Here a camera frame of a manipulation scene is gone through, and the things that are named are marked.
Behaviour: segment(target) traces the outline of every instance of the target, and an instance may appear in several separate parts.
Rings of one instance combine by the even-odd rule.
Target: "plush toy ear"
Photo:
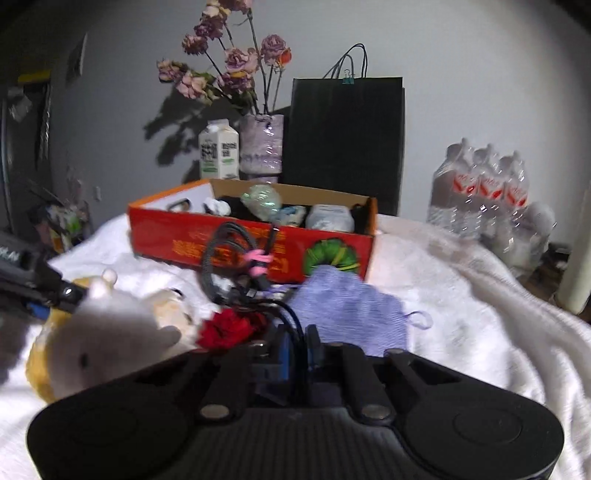
[[[115,285],[115,282],[117,282],[117,273],[115,272],[115,270],[111,270],[110,268],[107,268],[103,272],[103,274],[101,275],[101,277],[111,287],[113,287]]]
[[[102,278],[93,278],[88,286],[88,298],[104,299],[111,292],[110,285]]]
[[[181,339],[180,330],[173,325],[162,327],[158,331],[158,334],[160,335],[160,341],[164,348],[170,348],[176,345]]]

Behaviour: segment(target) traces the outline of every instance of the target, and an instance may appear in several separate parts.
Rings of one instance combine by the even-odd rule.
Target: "plush toy eye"
[[[78,363],[80,364],[81,368],[87,368],[88,367],[88,354],[83,353],[82,355],[80,355]]]

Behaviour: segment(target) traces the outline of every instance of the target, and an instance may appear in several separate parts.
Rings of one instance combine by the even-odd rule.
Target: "stuffed animal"
[[[161,326],[155,317],[155,310],[169,316],[172,312],[174,321],[165,323],[190,322],[185,314],[179,317],[178,308],[170,305],[172,297],[160,294],[140,300],[115,290],[116,278],[115,272],[107,270],[102,277],[75,281],[88,287],[86,298],[76,311],[71,315],[51,311],[27,362],[27,379],[46,402],[187,350],[179,349],[179,328]]]

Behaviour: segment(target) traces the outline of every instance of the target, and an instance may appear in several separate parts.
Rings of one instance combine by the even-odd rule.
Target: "red box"
[[[240,197],[253,184],[241,180],[201,180],[131,203],[128,212],[134,251],[161,260],[198,266],[215,230],[228,220],[246,227],[262,248],[269,233],[268,223],[203,213],[203,204],[208,197]],[[281,227],[272,250],[270,280],[300,283],[320,264],[356,271],[365,278],[378,211],[374,198],[295,185],[275,184],[273,187],[286,205],[325,204],[351,208],[360,204],[368,209],[368,220],[363,235]],[[192,211],[168,211],[171,205],[186,199],[190,201]],[[237,265],[239,260],[232,250],[219,248],[213,264],[227,267]]]

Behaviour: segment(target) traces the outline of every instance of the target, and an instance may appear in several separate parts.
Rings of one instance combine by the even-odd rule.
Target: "white object in box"
[[[212,120],[199,134],[202,179],[238,179],[238,132],[227,119]]]
[[[352,232],[355,222],[349,209],[343,205],[314,205],[306,219],[306,228],[327,232]]]

